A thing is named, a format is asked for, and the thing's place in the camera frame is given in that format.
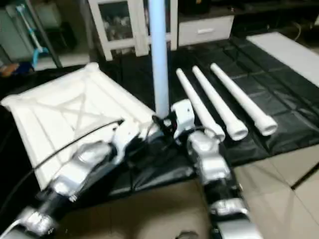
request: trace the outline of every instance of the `mop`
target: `mop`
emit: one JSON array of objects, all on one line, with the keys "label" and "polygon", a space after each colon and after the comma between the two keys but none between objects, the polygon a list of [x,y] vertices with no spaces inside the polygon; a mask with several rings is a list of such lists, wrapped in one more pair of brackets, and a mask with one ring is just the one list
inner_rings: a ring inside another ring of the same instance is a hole
[{"label": "mop", "polygon": [[36,65],[37,65],[37,62],[38,62],[38,58],[39,58],[39,54],[42,54],[42,53],[46,53],[48,54],[49,53],[49,50],[46,48],[46,47],[42,47],[38,41],[38,39],[36,38],[35,34],[34,34],[34,29],[32,29],[28,23],[28,21],[26,20],[25,18],[25,15],[24,15],[24,10],[25,10],[25,6],[24,4],[21,4],[19,6],[16,6],[16,10],[20,13],[21,17],[22,17],[22,20],[27,28],[27,30],[29,31],[29,34],[36,46],[35,50],[34,50],[34,53],[33,53],[33,58],[32,58],[32,65],[33,67],[35,68]]}]

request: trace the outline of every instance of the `floor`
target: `floor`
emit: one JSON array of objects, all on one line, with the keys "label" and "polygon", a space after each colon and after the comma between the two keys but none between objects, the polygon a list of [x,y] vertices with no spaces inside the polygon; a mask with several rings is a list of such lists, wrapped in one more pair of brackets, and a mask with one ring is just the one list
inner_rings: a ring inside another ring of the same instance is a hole
[{"label": "floor", "polygon": [[[289,187],[318,162],[318,152],[319,145],[235,169],[264,239],[318,238],[319,173],[295,192]],[[193,180],[73,212],[57,238],[172,239],[194,230],[207,239],[206,212],[201,186]]]}]

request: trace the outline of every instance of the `white pipe connector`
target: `white pipe connector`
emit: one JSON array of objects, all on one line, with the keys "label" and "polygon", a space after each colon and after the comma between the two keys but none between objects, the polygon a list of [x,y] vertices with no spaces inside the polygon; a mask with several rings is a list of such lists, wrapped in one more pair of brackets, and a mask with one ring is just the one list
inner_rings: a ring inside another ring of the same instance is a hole
[{"label": "white pipe connector", "polygon": [[238,141],[246,137],[248,134],[248,129],[244,125],[244,123],[234,115],[234,113],[226,105],[221,96],[210,84],[210,82],[200,71],[200,69],[197,66],[194,66],[192,70],[202,88],[204,89],[205,93],[207,94],[208,98],[224,121],[227,132],[232,140]]},{"label": "white pipe connector", "polygon": [[185,76],[184,72],[178,68],[176,70],[176,74],[178,76],[178,79],[183,86],[193,108],[195,109],[197,116],[202,123],[202,125],[214,132],[206,130],[205,133],[210,136],[210,137],[217,137],[219,138],[220,141],[224,141],[225,139],[225,133],[223,129],[216,124],[215,120],[213,117],[210,115],[208,112],[207,108],[205,107],[204,103],[201,101],[200,97],[194,90],[194,88],[191,86],[190,82],[188,81],[187,77]]},{"label": "white pipe connector", "polygon": [[237,100],[241,107],[255,122],[256,128],[263,136],[272,135],[278,128],[274,119],[266,115],[247,95],[243,90],[230,79],[225,72],[215,63],[210,65],[210,69],[220,79],[232,96]]}]

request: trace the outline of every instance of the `cabinet drawer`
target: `cabinet drawer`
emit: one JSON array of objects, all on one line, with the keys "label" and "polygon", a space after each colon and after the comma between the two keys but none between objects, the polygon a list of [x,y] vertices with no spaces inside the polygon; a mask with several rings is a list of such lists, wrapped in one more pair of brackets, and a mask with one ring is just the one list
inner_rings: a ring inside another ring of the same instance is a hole
[{"label": "cabinet drawer", "polygon": [[229,38],[234,16],[223,16],[179,24],[179,46]]}]

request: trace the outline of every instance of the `black plastic sheet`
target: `black plastic sheet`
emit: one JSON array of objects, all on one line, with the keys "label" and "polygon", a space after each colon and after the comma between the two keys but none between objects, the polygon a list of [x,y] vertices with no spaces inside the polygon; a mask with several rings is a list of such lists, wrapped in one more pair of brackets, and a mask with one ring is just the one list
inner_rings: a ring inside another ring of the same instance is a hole
[{"label": "black plastic sheet", "polygon": [[[265,113],[275,119],[279,125],[275,134],[264,137],[258,132],[254,122],[210,71],[209,66],[213,62],[232,77]],[[234,38],[185,47],[168,53],[170,103],[187,98],[175,74],[176,69],[181,68],[211,115],[226,132],[223,121],[191,72],[194,65],[201,69],[249,130],[245,139],[232,141],[226,135],[226,140],[221,144],[221,152],[231,166],[243,165],[319,143],[319,89],[257,46],[246,40]],[[2,79],[0,94],[4,97],[10,93],[23,92],[79,67],[46,70],[26,77]],[[150,55],[138,58],[132,55],[123,56],[113,62],[100,63],[100,68],[148,107],[155,109]],[[29,170],[30,165],[10,113],[1,109],[0,120],[0,156],[2,161],[6,161],[5,168],[12,171],[14,179],[7,179],[7,174],[1,176],[2,181],[8,182],[8,186],[1,192],[1,204],[16,178]],[[133,192],[195,177],[192,162],[181,150],[172,147],[165,153],[156,153],[156,149],[164,147],[166,142],[159,139],[154,144],[157,146],[150,146],[135,156],[133,167],[124,164],[97,183],[78,201],[77,206],[94,205]],[[22,162],[23,168],[16,171],[15,165]],[[35,178],[30,180],[28,189],[25,187],[22,191],[26,194],[38,190]]]}]

